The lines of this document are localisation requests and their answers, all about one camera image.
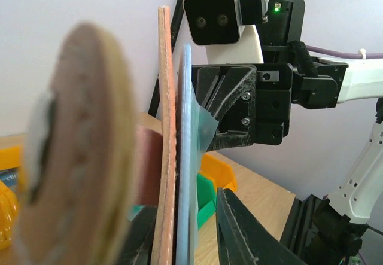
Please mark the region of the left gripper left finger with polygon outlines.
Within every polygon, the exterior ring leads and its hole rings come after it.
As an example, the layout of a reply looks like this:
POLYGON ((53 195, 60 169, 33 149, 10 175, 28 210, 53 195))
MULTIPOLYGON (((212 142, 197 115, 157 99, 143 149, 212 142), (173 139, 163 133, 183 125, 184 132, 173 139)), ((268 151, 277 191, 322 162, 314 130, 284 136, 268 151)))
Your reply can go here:
POLYGON ((157 208, 145 206, 132 220, 122 264, 150 264, 157 208))

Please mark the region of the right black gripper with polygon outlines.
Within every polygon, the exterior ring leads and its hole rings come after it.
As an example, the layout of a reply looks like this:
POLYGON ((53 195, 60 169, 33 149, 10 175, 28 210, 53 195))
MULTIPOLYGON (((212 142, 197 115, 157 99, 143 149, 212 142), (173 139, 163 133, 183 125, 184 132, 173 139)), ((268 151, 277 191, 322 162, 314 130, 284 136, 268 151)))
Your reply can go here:
POLYGON ((279 145, 290 127, 288 63, 193 65, 196 99, 217 121, 208 151, 279 145))

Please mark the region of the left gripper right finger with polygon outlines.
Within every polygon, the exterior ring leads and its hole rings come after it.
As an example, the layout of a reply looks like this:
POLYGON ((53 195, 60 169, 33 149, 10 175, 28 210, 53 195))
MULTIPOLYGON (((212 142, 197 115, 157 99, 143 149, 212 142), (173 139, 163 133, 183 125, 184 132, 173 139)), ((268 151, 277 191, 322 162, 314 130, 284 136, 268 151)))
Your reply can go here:
POLYGON ((216 226, 220 264, 305 263, 276 240, 230 189, 217 189, 216 226))

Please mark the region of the pink card holder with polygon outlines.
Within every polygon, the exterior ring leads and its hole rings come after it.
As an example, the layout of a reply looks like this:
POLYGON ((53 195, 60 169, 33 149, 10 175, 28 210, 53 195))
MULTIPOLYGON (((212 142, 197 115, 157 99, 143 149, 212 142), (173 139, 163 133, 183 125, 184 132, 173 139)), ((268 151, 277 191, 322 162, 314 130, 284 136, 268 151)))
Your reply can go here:
POLYGON ((197 172, 218 121, 196 101, 192 50, 173 70, 170 9, 158 9, 162 130, 136 121, 116 38, 93 23, 67 35, 23 147, 8 264, 115 264, 130 207, 157 208, 151 264, 193 264, 197 172))

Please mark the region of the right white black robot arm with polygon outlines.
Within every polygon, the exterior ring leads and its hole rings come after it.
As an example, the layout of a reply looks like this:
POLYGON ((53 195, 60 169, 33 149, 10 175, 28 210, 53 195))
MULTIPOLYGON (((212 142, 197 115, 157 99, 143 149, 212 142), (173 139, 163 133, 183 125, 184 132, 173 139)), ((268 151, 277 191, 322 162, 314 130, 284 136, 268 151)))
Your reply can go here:
MULTIPOLYGON (((382 0, 305 0, 302 39, 327 50, 382 51, 382 0)), ((341 184, 364 147, 376 101, 354 100, 334 109, 294 106, 289 135, 279 146, 224 149, 222 155, 297 197, 324 195, 341 184)))

